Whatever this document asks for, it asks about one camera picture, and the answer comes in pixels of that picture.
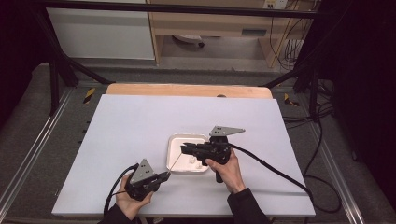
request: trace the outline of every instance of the white container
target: white container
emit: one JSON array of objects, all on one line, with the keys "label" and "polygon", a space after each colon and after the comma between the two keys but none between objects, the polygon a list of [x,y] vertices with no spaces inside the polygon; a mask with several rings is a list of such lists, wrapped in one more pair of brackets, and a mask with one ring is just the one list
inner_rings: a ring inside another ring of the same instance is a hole
[{"label": "white container", "polygon": [[202,174],[208,169],[192,155],[181,153],[184,143],[203,144],[209,140],[203,134],[174,134],[169,138],[166,167],[173,174]]}]

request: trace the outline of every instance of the sleeve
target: sleeve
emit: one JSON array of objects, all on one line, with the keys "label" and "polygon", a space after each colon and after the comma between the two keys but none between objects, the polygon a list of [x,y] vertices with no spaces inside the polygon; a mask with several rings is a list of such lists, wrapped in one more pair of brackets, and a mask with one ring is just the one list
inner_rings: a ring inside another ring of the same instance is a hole
[{"label": "sleeve", "polygon": [[132,224],[133,222],[125,216],[120,208],[114,204],[98,224]]},{"label": "sleeve", "polygon": [[231,194],[227,199],[233,212],[235,224],[269,224],[270,221],[260,209],[250,189]]}]

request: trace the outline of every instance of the electrical cable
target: electrical cable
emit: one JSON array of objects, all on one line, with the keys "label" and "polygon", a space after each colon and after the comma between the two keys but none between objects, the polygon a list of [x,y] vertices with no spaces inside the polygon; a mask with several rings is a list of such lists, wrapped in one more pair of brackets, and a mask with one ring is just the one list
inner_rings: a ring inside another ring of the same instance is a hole
[{"label": "electrical cable", "polygon": [[273,166],[271,166],[270,164],[268,164],[266,161],[258,158],[256,155],[254,155],[253,153],[249,152],[248,150],[238,147],[236,145],[233,144],[229,144],[230,147],[235,148],[237,150],[240,150],[242,152],[244,152],[245,154],[249,155],[249,157],[253,158],[254,160],[258,161],[261,165],[265,166],[267,169],[269,169],[270,171],[274,172],[277,175],[282,176],[283,178],[289,180],[291,183],[297,185],[299,188],[303,189],[309,196],[309,199],[311,200],[311,202],[314,202],[314,198],[312,196],[312,192],[310,189],[308,189],[306,186],[304,186],[303,184],[301,184],[300,182],[298,182],[297,180],[291,178],[288,175],[283,174],[282,172],[278,171],[276,168],[274,168]]},{"label": "electrical cable", "polygon": [[109,207],[109,205],[110,205],[111,197],[113,197],[113,196],[116,195],[116,194],[126,192],[126,191],[121,191],[121,192],[116,192],[116,193],[113,194],[114,189],[115,189],[116,186],[119,184],[119,182],[120,182],[120,180],[122,179],[122,177],[125,176],[125,174],[126,174],[128,171],[133,170],[135,167],[136,167],[136,165],[130,166],[130,167],[126,168],[126,169],[122,172],[122,174],[119,176],[119,178],[117,178],[116,183],[114,183],[113,187],[111,188],[110,193],[109,193],[108,196],[107,196],[106,203],[105,203],[105,208],[104,208],[104,210],[103,210],[104,216],[105,216],[105,215],[107,214],[107,212],[108,212],[108,207]]},{"label": "electrical cable", "polygon": [[284,66],[287,66],[287,65],[283,64],[283,63],[280,61],[280,59],[279,59],[279,57],[277,56],[277,54],[276,54],[276,52],[275,52],[275,50],[274,50],[274,47],[273,47],[273,45],[272,45],[272,32],[273,32],[273,27],[274,27],[274,17],[271,18],[270,47],[271,47],[272,52],[275,54],[276,60],[279,62],[280,67],[281,67],[281,68],[284,68],[285,70],[288,70],[288,68],[284,67]]},{"label": "electrical cable", "polygon": [[[323,179],[321,179],[321,178],[319,178],[317,176],[313,176],[313,175],[308,175],[307,174],[310,166],[312,165],[312,162],[314,161],[315,157],[318,155],[318,151],[320,149],[320,145],[321,145],[322,138],[323,138],[323,128],[322,128],[320,119],[332,114],[332,112],[333,112],[333,107],[332,106],[323,108],[325,105],[328,105],[328,104],[330,104],[330,102],[326,102],[326,103],[320,105],[318,107],[318,113],[315,115],[316,120],[318,121],[319,132],[320,132],[319,140],[318,140],[318,145],[315,148],[315,151],[314,151],[313,155],[311,156],[311,159],[309,160],[309,163],[306,165],[306,167],[305,167],[305,169],[303,171],[303,178],[304,179],[311,178],[311,179],[315,179],[317,181],[320,181],[320,182],[324,183],[325,185],[329,186],[334,191],[334,193],[336,195],[336,198],[338,200],[338,204],[337,204],[336,208],[334,208],[334,209],[325,209],[325,208],[322,208],[322,207],[318,206],[317,204],[313,203],[314,207],[317,208],[319,211],[333,214],[333,213],[338,212],[341,209],[341,206],[342,206],[342,200],[341,200],[341,197],[340,197],[337,189],[335,189],[335,187],[331,183],[329,183],[329,182],[327,182],[327,181],[325,181],[325,180],[323,180]],[[305,117],[305,118],[295,118],[295,117],[283,117],[283,118],[286,118],[286,119],[284,119],[286,124],[287,123],[302,122],[301,124],[293,126],[291,128],[295,128],[295,127],[304,125],[304,124],[306,124],[306,123],[308,123],[310,121],[313,121],[313,118],[311,116]]]},{"label": "electrical cable", "polygon": [[[302,21],[302,20],[303,20],[303,19],[299,19],[297,22],[295,22],[295,23],[293,24],[293,26],[289,29],[288,33],[286,34],[286,37],[285,37],[285,38],[287,38],[287,37],[290,35],[291,31],[295,28],[295,26],[296,26],[300,21]],[[284,52],[284,55],[285,55],[284,59],[285,59],[285,61],[287,61],[287,62],[289,63],[289,71],[291,71],[291,62],[294,62],[294,63],[297,62],[297,56],[298,56],[298,54],[297,54],[297,49],[298,49],[298,48],[302,45],[302,43],[303,43],[303,39],[304,39],[304,37],[305,37],[305,33],[306,33],[306,30],[307,30],[307,27],[308,27],[308,23],[309,23],[309,24],[312,23],[312,20],[309,20],[309,19],[305,19],[305,20],[306,20],[305,25],[303,25],[303,23],[301,22],[302,31],[303,31],[301,40],[293,40],[293,41],[294,41],[294,47],[293,47],[292,44],[291,44],[291,47],[290,47],[291,50],[288,51],[288,50],[289,50],[288,46],[290,45],[290,41],[291,41],[291,40],[289,40],[289,41],[288,41],[287,48],[285,49],[285,52]]]}]

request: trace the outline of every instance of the white table surface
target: white table surface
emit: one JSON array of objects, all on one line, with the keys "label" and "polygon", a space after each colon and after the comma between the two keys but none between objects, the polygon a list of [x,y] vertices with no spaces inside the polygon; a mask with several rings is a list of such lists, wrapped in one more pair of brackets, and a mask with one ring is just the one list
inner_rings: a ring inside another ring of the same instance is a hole
[{"label": "white table surface", "polygon": [[[102,95],[52,213],[99,217],[120,173],[147,159],[166,170],[168,140],[175,133],[208,136],[215,125],[244,128],[229,142],[304,183],[276,100],[185,96]],[[314,216],[306,193],[241,151],[242,176],[262,211],[271,217]],[[141,217],[227,217],[228,190],[210,169],[171,175],[154,193]]]}]

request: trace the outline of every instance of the hand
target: hand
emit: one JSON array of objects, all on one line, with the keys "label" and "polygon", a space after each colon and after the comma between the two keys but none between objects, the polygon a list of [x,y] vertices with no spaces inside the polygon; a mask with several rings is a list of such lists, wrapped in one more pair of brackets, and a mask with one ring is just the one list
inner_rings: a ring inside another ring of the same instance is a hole
[{"label": "hand", "polygon": [[139,201],[131,198],[128,195],[128,193],[123,192],[123,191],[125,191],[125,184],[126,184],[127,179],[128,179],[128,175],[125,175],[121,180],[119,192],[122,192],[122,193],[119,193],[116,195],[116,204],[119,206],[122,213],[125,216],[127,216],[130,220],[132,220],[137,215],[140,208],[142,208],[144,205],[150,203],[151,196],[154,192],[153,191],[150,192],[142,202],[139,202]]},{"label": "hand", "polygon": [[205,162],[213,171],[219,172],[222,180],[227,186],[228,191],[231,193],[235,194],[246,188],[241,176],[241,170],[239,169],[238,158],[233,152],[233,149],[231,149],[230,159],[224,165],[221,165],[210,159],[206,159]]}]

